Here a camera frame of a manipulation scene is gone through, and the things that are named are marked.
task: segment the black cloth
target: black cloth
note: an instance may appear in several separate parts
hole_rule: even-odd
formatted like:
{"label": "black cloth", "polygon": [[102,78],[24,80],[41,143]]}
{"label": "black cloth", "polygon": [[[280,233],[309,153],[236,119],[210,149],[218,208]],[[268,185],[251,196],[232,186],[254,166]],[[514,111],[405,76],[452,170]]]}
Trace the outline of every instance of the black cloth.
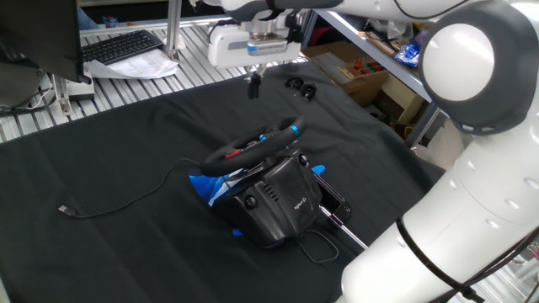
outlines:
{"label": "black cloth", "polygon": [[[294,241],[256,247],[212,214],[179,164],[152,196],[119,213],[74,220],[146,193],[178,158],[203,161],[248,130],[301,115],[300,148],[351,204],[366,243],[419,201],[442,171],[420,161],[386,125],[312,64],[269,69],[260,98],[243,79],[171,93],[0,146],[0,277],[12,302],[333,302],[353,243],[324,230],[337,260],[311,263]],[[306,101],[285,88],[313,82]],[[334,251],[306,239],[314,258]]]}

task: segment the keyboard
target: keyboard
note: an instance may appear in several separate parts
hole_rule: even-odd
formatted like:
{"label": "keyboard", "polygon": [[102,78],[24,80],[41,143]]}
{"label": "keyboard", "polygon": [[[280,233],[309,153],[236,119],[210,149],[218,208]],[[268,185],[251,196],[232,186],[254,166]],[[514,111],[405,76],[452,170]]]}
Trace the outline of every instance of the keyboard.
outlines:
{"label": "keyboard", "polygon": [[97,60],[105,65],[157,49],[163,42],[147,30],[137,30],[105,41],[84,46],[84,62]]}

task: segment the black cable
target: black cable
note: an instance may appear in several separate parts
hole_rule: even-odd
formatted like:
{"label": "black cable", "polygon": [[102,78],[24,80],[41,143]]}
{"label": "black cable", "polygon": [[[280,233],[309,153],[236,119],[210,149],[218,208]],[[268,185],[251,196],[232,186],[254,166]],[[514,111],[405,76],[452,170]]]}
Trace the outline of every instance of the black cable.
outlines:
{"label": "black cable", "polygon": [[432,18],[436,18],[436,17],[440,17],[441,15],[443,15],[444,13],[448,13],[450,12],[451,10],[455,9],[455,8],[458,8],[460,7],[462,4],[468,2],[469,0],[462,0],[461,2],[453,5],[452,7],[446,9],[445,11],[441,12],[441,13],[437,13],[437,14],[434,14],[432,16],[424,16],[424,17],[418,17],[418,16],[413,16],[409,13],[406,13],[404,11],[404,9],[401,7],[400,4],[398,4],[398,0],[393,0],[393,2],[395,3],[395,5],[397,5],[397,8],[399,11],[401,11],[401,13],[403,13],[404,16],[408,17],[408,18],[411,18],[411,19],[432,19]]}
{"label": "black cable", "polygon": [[335,250],[335,255],[332,257],[332,258],[329,258],[329,259],[325,259],[325,260],[320,260],[320,261],[317,261],[315,259],[313,259],[311,257],[311,255],[309,254],[309,252],[307,252],[307,250],[304,248],[303,244],[302,244],[302,241],[300,240],[301,237],[298,237],[296,240],[297,240],[297,244],[300,246],[300,248],[302,249],[302,251],[305,253],[305,255],[311,260],[311,262],[315,263],[315,264],[322,264],[322,263],[327,263],[327,262],[331,262],[331,261],[334,261],[335,259],[337,259],[339,257],[339,249],[335,246],[335,244],[333,244],[327,237],[325,237],[322,233],[318,232],[318,231],[314,231],[314,230],[307,230],[305,231],[305,233],[303,233],[303,235],[305,235],[306,233],[308,232],[311,232],[313,234],[316,234],[316,235],[319,235],[322,239],[324,239],[327,243],[329,243],[329,245],[331,245],[334,250]]}
{"label": "black cable", "polygon": [[189,161],[189,162],[192,162],[194,164],[200,164],[199,162],[195,161],[195,160],[191,160],[191,159],[188,159],[188,158],[181,158],[181,159],[178,159],[174,162],[174,164],[167,170],[167,172],[164,174],[163,178],[161,179],[161,182],[159,183],[159,185],[155,188],[155,189],[152,189],[150,190],[149,192],[143,194],[142,196],[139,196],[138,198],[132,200],[131,202],[125,204],[125,205],[122,205],[122,206],[119,206],[119,207],[116,207],[114,209],[110,209],[110,210],[104,210],[104,211],[100,211],[99,213],[95,213],[95,214],[91,214],[91,215],[79,215],[75,210],[69,208],[69,207],[66,207],[64,205],[62,205],[58,210],[61,211],[62,213],[66,214],[66,215],[69,215],[70,217],[72,217],[73,219],[89,219],[89,218],[95,218],[95,217],[98,217],[98,216],[102,216],[102,215],[109,215],[109,214],[112,214],[116,211],[120,211],[120,210],[123,210],[131,205],[133,205],[135,202],[141,200],[141,199],[144,199],[146,198],[147,196],[149,196],[150,194],[154,194],[155,192],[157,192],[164,184],[165,180],[167,179],[168,175],[170,174],[170,172],[172,172],[172,169],[176,166],[176,164],[178,164],[178,162],[180,161]]}
{"label": "black cable", "polygon": [[528,295],[528,297],[526,298],[526,300],[524,301],[524,303],[530,302],[531,297],[536,293],[537,288],[539,288],[539,283],[536,283],[536,286],[533,288],[533,290],[531,291],[530,295]]}
{"label": "black cable", "polygon": [[237,22],[234,19],[225,19],[225,20],[219,20],[210,30],[210,33],[208,34],[208,43],[211,44],[211,34],[213,34],[213,31],[216,30],[217,26],[225,26],[225,25],[234,25],[237,24]]}
{"label": "black cable", "polygon": [[56,96],[53,96],[51,101],[48,104],[40,106],[39,108],[35,108],[35,109],[17,109],[17,108],[15,108],[15,109],[0,110],[0,117],[9,117],[9,116],[13,116],[13,115],[16,115],[16,114],[35,113],[35,112],[41,111],[42,109],[46,109],[46,108],[50,107],[51,105],[53,105],[53,103],[55,103],[55,101],[56,101]]}
{"label": "black cable", "polygon": [[[503,268],[510,260],[516,258],[522,251],[526,249],[526,247],[537,237],[539,236],[539,228],[536,228],[534,231],[532,231],[528,236],[524,237],[520,242],[516,243],[512,248],[510,248],[508,251],[506,251],[504,254],[502,254],[500,257],[496,258],[493,262],[491,262],[488,266],[486,266],[481,272],[473,276],[471,279],[466,281],[464,285],[474,285],[480,282],[481,280],[487,278],[489,275],[495,273],[496,271]],[[454,295],[456,295],[456,291],[451,290],[442,296],[432,300],[430,303],[446,303],[448,302]]]}

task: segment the button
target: button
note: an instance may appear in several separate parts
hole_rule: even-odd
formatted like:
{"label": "button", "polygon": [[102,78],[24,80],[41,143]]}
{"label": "button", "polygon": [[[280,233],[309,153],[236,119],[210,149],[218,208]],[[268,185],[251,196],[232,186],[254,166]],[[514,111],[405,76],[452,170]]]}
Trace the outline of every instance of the button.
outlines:
{"label": "button", "polygon": [[309,166],[309,161],[308,161],[307,157],[305,157],[305,155],[301,154],[297,159],[300,161],[300,164],[302,166],[304,166],[304,167]]}
{"label": "button", "polygon": [[246,209],[252,210],[256,207],[257,204],[258,204],[257,200],[252,195],[248,195],[247,198],[245,198]]}

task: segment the black steering wheel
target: black steering wheel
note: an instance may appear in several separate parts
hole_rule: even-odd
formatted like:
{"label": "black steering wheel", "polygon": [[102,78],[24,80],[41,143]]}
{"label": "black steering wheel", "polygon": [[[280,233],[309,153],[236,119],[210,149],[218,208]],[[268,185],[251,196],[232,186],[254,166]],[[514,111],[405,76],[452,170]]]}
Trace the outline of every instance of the black steering wheel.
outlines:
{"label": "black steering wheel", "polygon": [[303,117],[286,118],[261,127],[216,150],[200,165],[200,171],[207,177],[220,177],[253,167],[291,144],[305,128]]}

